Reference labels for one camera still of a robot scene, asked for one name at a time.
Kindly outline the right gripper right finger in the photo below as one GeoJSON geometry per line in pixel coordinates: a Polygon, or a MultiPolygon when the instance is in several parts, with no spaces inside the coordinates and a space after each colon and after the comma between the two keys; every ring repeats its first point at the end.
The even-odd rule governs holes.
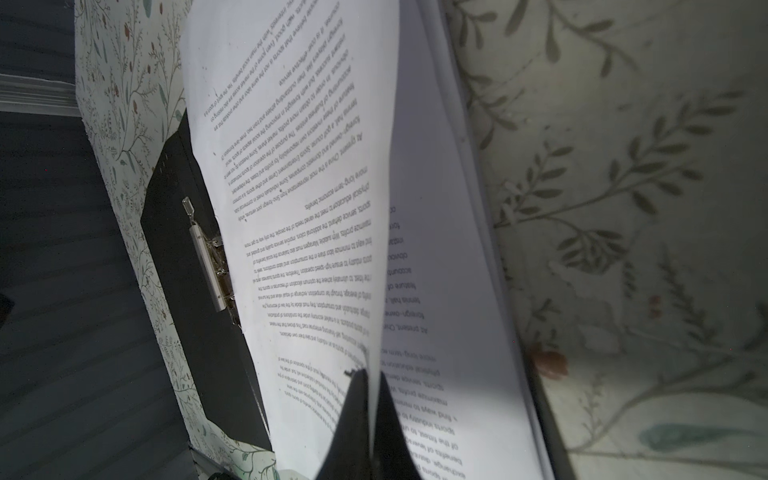
{"type": "Polygon", "coordinates": [[[380,390],[373,441],[374,479],[421,480],[419,471],[410,454],[384,373],[380,375],[380,390]]]}

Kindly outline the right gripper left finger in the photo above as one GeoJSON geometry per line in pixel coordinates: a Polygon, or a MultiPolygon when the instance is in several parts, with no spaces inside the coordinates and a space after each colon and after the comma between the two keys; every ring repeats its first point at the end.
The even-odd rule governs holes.
{"type": "Polygon", "coordinates": [[[368,374],[356,370],[317,480],[368,478],[368,374]]]}

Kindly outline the printed paper sheet back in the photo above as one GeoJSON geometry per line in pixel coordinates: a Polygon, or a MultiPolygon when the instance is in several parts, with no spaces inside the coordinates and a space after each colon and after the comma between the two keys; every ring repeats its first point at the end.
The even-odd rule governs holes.
{"type": "Polygon", "coordinates": [[[442,5],[404,1],[382,368],[425,479],[550,479],[442,5]]]}

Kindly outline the printed paper sheet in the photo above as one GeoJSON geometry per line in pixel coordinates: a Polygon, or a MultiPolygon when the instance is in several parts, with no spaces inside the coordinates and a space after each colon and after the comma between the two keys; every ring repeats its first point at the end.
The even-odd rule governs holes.
{"type": "Polygon", "coordinates": [[[308,478],[349,376],[379,391],[396,1],[196,1],[180,44],[277,465],[308,478]]]}
{"type": "Polygon", "coordinates": [[[425,479],[550,479],[442,5],[404,1],[382,368],[425,479]]]}

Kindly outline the orange folder black inside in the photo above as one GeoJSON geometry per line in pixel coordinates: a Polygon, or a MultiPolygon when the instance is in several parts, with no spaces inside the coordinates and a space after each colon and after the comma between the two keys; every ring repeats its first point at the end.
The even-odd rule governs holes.
{"type": "MultiPolygon", "coordinates": [[[[346,114],[328,107],[310,112],[275,107],[247,121],[242,135],[222,151],[239,211],[275,207],[290,184],[313,174],[354,131],[346,114]]],[[[344,253],[353,250],[348,218],[361,211],[361,203],[339,183],[326,205],[334,217],[316,214],[287,234],[257,241],[268,261],[280,258],[290,243],[306,254],[304,264],[279,274],[280,306],[271,318],[286,331],[306,330],[318,338],[341,329],[346,311],[362,301],[359,292],[339,289],[348,278],[344,254],[327,248],[334,241],[344,253]]],[[[235,255],[222,242],[187,121],[163,147],[141,225],[206,417],[236,440],[270,448],[263,404],[268,385],[249,357],[230,276],[235,255]]]]}

